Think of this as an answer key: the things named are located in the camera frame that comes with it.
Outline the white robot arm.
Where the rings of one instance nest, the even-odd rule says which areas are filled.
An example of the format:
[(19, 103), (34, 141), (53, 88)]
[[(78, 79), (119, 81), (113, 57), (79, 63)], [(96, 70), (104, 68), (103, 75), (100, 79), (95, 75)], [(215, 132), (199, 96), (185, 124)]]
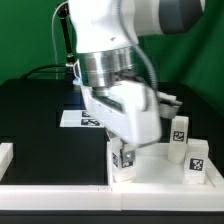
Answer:
[(180, 103), (158, 91), (153, 65), (138, 38), (189, 31), (206, 0), (69, 0), (86, 109), (118, 136), (124, 163), (161, 137), (161, 109)]

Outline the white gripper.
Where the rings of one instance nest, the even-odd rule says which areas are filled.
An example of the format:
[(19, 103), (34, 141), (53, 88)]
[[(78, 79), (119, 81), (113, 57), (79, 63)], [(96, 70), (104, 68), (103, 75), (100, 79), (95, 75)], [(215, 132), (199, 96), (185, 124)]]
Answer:
[(123, 162), (135, 160), (135, 148), (161, 138), (161, 121), (155, 92), (142, 83), (120, 81), (107, 90), (107, 97), (94, 97), (91, 87), (81, 91), (88, 113), (124, 142)]

